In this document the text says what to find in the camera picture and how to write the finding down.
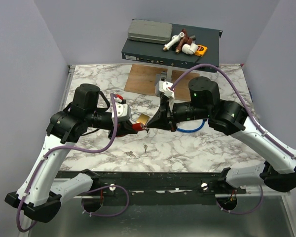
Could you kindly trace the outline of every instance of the white marble countertop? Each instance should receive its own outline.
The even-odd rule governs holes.
[[[241,67],[221,65],[220,68],[231,78],[254,112]],[[159,107],[160,99],[125,92],[124,86],[130,70],[129,64],[76,66],[66,104],[72,101],[74,90],[80,84],[91,83],[100,87],[107,98],[111,92],[121,94],[132,112],[152,117]],[[196,72],[218,83],[222,99],[240,103],[223,76],[218,73]],[[179,124],[178,127],[194,129],[200,124],[201,121],[189,121]],[[81,137],[76,146],[97,150],[108,142],[108,131],[100,130]],[[136,157],[125,153],[129,151]],[[246,167],[261,161],[263,159],[245,144],[214,131],[205,124],[200,131],[191,134],[151,129],[148,134],[143,131],[137,135],[116,138],[113,145],[101,154],[70,151],[61,170],[88,168],[97,171],[218,172],[225,167]]]

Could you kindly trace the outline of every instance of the brass padlock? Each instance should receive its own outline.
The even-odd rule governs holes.
[[[136,123],[142,123],[143,125],[146,125],[150,119],[150,117],[148,115],[145,114],[140,114],[138,112],[133,112],[130,116],[131,120],[136,122]]]

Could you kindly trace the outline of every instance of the yellow tape measure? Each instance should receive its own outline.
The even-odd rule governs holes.
[[[202,45],[200,45],[200,44],[198,44],[197,46],[198,46],[198,49],[197,49],[197,51],[195,52],[194,55],[196,55],[196,56],[200,56],[200,57],[203,57],[204,54],[205,54],[206,51],[207,51],[207,47],[202,46]]]

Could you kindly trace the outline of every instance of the white wall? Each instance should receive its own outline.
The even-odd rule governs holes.
[[[244,63],[279,0],[35,0],[70,64],[119,63],[133,18],[223,30],[222,63]]]
[[[0,237],[17,236],[4,198],[34,165],[67,72],[33,0],[0,0]]]
[[[244,66],[261,123],[296,148],[296,0],[281,0]],[[296,210],[296,189],[292,191]]]

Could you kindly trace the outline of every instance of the gray metal case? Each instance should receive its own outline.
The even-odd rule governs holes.
[[[165,44],[170,41],[172,24],[133,20],[128,29],[128,38],[143,42]]]

